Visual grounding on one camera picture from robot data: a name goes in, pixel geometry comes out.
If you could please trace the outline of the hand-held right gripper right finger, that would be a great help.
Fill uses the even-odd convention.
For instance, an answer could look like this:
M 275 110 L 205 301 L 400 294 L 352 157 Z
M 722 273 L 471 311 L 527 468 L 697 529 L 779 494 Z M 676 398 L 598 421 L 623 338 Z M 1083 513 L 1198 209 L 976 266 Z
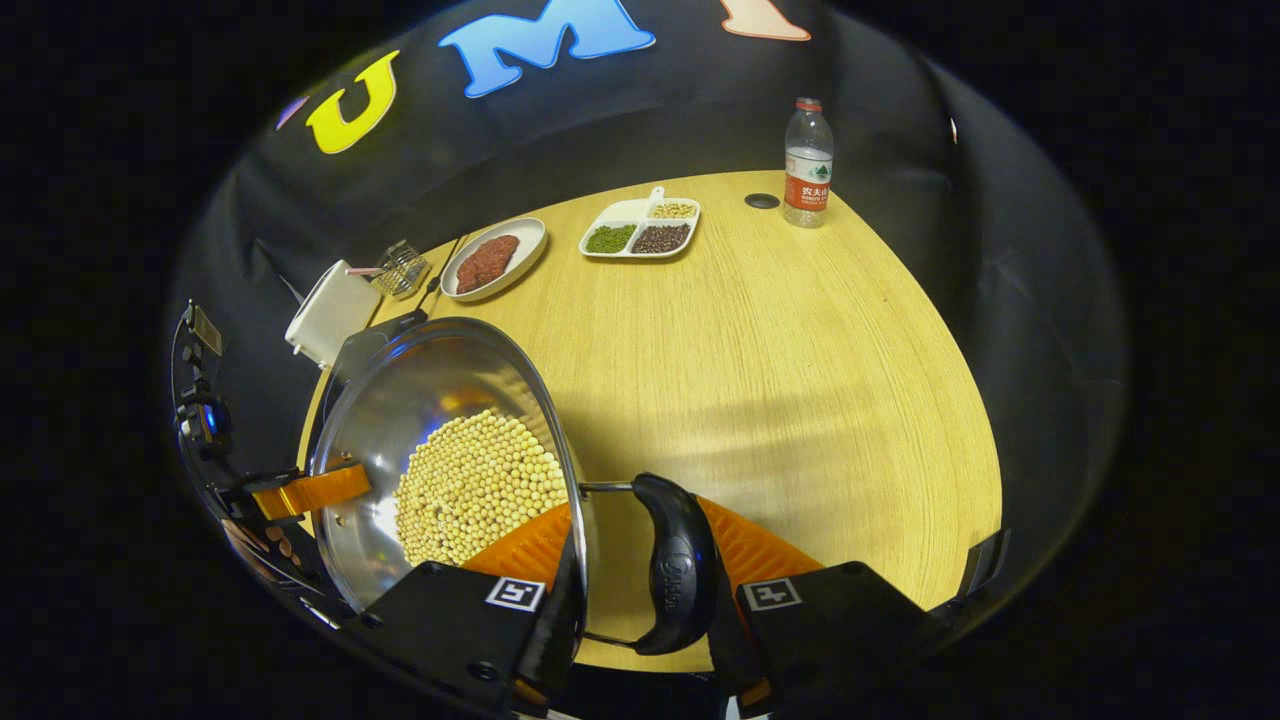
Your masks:
M 722 505 L 699 505 L 722 562 L 712 666 L 746 716 L 833 717 L 934 638 L 934 616 L 864 562 L 824 566 Z

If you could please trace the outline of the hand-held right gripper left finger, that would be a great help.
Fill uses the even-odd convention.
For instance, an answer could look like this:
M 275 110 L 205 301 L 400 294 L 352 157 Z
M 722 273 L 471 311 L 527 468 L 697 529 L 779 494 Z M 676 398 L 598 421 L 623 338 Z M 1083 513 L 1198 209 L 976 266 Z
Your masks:
M 559 503 L 461 568 L 424 562 L 360 616 L 360 644 L 402 680 L 483 719 L 545 714 L 581 638 L 572 515 Z

